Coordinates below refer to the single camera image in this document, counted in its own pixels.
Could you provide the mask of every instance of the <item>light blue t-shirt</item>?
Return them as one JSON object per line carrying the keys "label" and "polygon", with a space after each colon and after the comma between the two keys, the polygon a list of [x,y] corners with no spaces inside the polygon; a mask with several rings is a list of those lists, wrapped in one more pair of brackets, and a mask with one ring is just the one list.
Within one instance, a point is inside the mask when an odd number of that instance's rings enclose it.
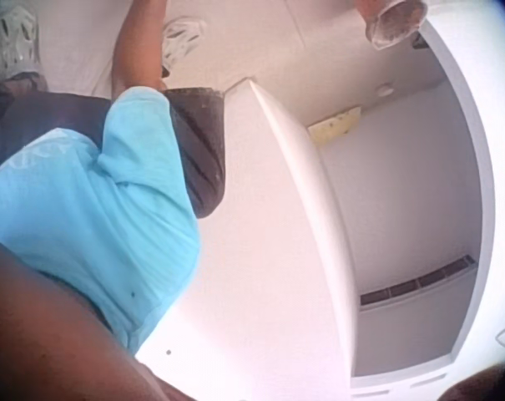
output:
{"label": "light blue t-shirt", "polygon": [[148,88],[122,94],[101,152],[86,136],[55,129],[7,160],[0,242],[88,296],[136,353],[199,255],[169,101]]}

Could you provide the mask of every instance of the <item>dark shorts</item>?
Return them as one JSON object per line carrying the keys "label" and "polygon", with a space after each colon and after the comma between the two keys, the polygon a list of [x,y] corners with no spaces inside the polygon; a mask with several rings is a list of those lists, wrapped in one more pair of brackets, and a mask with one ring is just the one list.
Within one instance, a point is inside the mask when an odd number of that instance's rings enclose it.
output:
{"label": "dark shorts", "polygon": [[[224,97],[212,89],[174,89],[171,106],[189,198],[197,217],[225,193]],[[107,99],[33,91],[14,98],[0,84],[0,165],[51,129],[72,129],[102,145]]]}

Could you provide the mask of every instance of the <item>dark skin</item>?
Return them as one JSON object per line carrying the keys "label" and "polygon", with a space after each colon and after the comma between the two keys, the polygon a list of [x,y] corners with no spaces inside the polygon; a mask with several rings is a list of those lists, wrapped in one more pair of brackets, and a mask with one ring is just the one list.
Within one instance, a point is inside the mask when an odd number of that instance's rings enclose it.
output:
{"label": "dark skin", "polygon": [[[114,55],[113,96],[161,81],[166,0],[134,0]],[[90,302],[0,245],[0,401],[194,401],[120,346]]]}

